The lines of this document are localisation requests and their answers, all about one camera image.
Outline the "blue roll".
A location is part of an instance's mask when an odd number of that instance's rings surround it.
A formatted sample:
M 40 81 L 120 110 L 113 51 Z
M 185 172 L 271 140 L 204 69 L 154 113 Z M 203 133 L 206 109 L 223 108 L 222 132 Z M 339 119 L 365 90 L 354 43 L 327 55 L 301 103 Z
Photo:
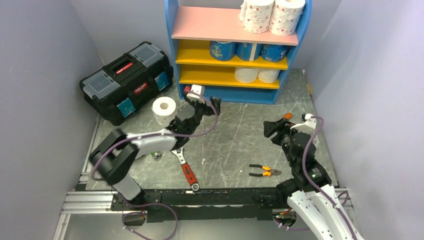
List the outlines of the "blue roll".
M 233 41 L 210 41 L 209 54 L 218 61 L 230 61 L 236 55 L 236 47 Z
M 287 54 L 289 47 L 286 45 L 264 44 L 260 56 L 268 62 L 280 62 Z
M 245 62 L 253 62 L 261 55 L 261 43 L 236 43 L 236 56 Z

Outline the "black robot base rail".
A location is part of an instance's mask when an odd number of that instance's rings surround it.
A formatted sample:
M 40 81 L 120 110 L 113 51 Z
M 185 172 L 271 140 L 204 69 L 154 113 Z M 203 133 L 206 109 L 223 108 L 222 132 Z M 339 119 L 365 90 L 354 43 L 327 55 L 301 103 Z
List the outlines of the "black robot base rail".
M 146 189 L 143 201 L 126 204 L 113 194 L 111 210 L 142 210 L 148 223 L 178 220 L 256 219 L 271 221 L 289 205 L 276 187 Z

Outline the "white roll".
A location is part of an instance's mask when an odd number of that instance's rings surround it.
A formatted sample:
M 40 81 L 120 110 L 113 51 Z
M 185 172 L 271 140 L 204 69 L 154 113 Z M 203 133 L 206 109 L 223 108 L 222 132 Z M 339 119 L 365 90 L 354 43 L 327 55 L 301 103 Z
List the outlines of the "white roll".
M 177 114 L 176 102 L 168 96 L 157 98 L 152 104 L 153 116 L 161 127 L 166 127 Z
M 258 71 L 257 78 L 263 83 L 272 84 L 277 81 L 279 74 L 279 69 L 263 68 Z
M 239 22 L 249 33 L 261 34 L 268 30 L 274 0 L 244 0 L 240 6 Z
M 240 83 L 249 84 L 257 79 L 258 73 L 258 68 L 236 67 L 234 77 Z

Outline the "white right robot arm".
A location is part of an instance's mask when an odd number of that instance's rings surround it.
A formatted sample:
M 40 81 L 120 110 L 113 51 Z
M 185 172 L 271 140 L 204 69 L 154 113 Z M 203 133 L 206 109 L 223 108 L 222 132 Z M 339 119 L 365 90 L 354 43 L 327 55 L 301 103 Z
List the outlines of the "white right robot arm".
M 263 122 L 263 135 L 282 148 L 291 168 L 292 178 L 276 186 L 275 200 L 290 207 L 319 240 L 361 240 L 340 202 L 332 180 L 316 160 L 314 138 L 324 125 L 324 119 L 305 114 L 302 123 L 286 118 Z

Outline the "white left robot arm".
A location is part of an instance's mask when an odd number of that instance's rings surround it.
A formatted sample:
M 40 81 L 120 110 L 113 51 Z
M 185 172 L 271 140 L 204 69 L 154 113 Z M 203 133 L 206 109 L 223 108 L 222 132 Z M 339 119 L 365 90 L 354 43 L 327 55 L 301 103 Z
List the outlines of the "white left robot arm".
M 196 129 L 204 116 L 218 117 L 221 113 L 221 98 L 211 96 L 202 102 L 188 97 L 184 99 L 187 105 L 164 129 L 130 134 L 117 128 L 88 157 L 93 166 L 91 176 L 99 173 L 100 180 L 118 191 L 124 197 L 124 204 L 131 210 L 139 209 L 145 201 L 144 190 L 129 173 L 136 157 L 183 147 L 191 138 L 201 136 Z

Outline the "pink patterned paper towel roll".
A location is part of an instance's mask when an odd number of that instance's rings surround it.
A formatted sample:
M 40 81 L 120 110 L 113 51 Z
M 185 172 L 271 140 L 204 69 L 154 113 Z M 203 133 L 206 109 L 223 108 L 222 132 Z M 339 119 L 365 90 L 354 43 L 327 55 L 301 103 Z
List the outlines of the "pink patterned paper towel roll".
M 278 36 L 294 34 L 305 5 L 305 0 L 275 0 L 269 30 Z

